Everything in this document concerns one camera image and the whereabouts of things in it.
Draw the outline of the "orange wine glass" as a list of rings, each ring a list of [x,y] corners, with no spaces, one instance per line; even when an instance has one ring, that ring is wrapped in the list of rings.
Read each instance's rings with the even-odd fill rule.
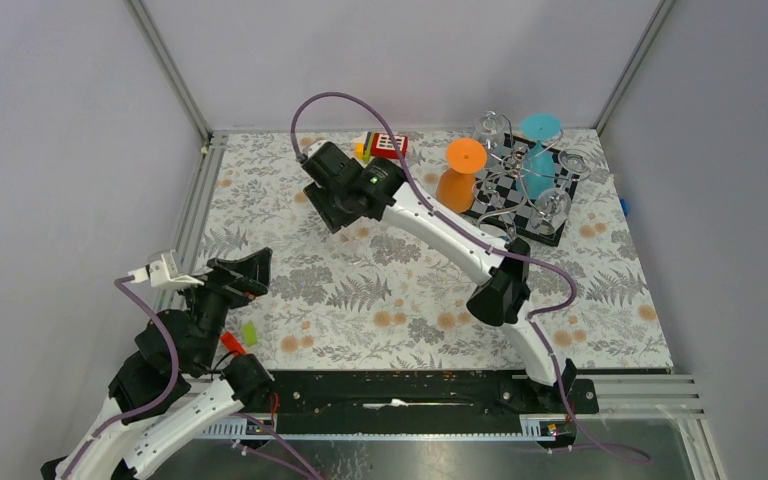
[[[448,169],[440,177],[435,196],[449,210],[460,214],[474,202],[475,174],[487,163],[487,151],[472,138],[452,141],[445,153]]]

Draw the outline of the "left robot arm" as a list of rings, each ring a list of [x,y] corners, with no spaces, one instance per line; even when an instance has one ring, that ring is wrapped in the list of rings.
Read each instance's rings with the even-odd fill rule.
[[[148,316],[79,445],[41,467],[45,479],[148,479],[207,427],[243,408],[273,406],[274,378],[251,353],[213,360],[230,311],[267,293],[272,251],[213,258],[184,274],[173,250],[115,280]]]

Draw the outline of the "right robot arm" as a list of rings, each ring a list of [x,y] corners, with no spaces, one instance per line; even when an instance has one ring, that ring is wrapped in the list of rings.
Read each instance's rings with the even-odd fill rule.
[[[530,257],[525,242],[491,238],[446,214],[403,163],[375,158],[362,165],[330,141],[298,152],[296,159],[312,180],[304,193],[331,232],[368,218],[399,228],[442,254],[475,283],[468,311],[503,332],[524,363],[537,405],[549,412],[573,412],[577,368],[537,322],[547,310],[533,306],[527,285],[530,266],[549,269],[550,264]]]

